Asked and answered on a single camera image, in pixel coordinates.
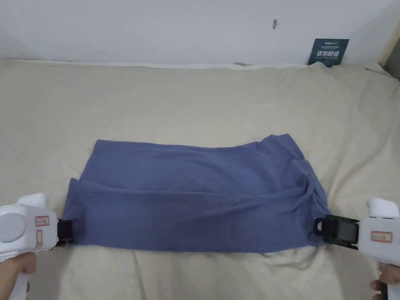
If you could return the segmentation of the person's left hand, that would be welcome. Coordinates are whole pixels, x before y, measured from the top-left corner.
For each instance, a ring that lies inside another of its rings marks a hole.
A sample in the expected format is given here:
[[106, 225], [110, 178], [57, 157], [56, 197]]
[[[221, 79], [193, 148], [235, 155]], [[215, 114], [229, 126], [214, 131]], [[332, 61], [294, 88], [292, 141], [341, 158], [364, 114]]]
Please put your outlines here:
[[18, 274], [33, 274], [37, 269], [36, 254], [24, 253], [0, 264], [0, 299], [8, 300], [16, 285]]

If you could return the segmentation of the person's right hand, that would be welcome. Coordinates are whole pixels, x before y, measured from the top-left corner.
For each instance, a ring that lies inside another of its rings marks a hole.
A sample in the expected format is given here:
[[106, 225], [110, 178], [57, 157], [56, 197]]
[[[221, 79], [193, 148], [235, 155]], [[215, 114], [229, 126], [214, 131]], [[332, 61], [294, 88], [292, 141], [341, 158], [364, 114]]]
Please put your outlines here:
[[370, 283], [370, 287], [373, 291], [381, 291], [380, 282], [387, 285], [399, 284], [400, 283], [400, 267], [379, 262], [378, 270], [381, 272], [378, 280], [374, 280]]

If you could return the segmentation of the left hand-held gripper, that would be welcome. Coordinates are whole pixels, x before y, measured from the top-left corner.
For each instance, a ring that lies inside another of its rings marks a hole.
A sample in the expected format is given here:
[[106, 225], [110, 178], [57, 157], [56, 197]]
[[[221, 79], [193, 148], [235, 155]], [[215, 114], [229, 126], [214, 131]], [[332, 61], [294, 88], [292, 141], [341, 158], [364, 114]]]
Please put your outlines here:
[[24, 254], [36, 255], [74, 242], [72, 221], [60, 220], [47, 204], [48, 197], [36, 193], [0, 208], [1, 264]]

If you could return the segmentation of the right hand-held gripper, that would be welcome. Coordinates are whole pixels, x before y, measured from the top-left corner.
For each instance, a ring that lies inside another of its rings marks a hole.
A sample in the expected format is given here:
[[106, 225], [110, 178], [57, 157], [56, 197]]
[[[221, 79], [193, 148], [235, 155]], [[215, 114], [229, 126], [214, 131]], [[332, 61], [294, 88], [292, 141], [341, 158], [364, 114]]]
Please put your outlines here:
[[386, 264], [400, 265], [400, 214], [389, 200], [367, 201], [369, 216], [360, 221], [340, 223], [341, 217], [326, 215], [314, 220], [314, 234], [330, 245], [337, 245], [372, 257]]

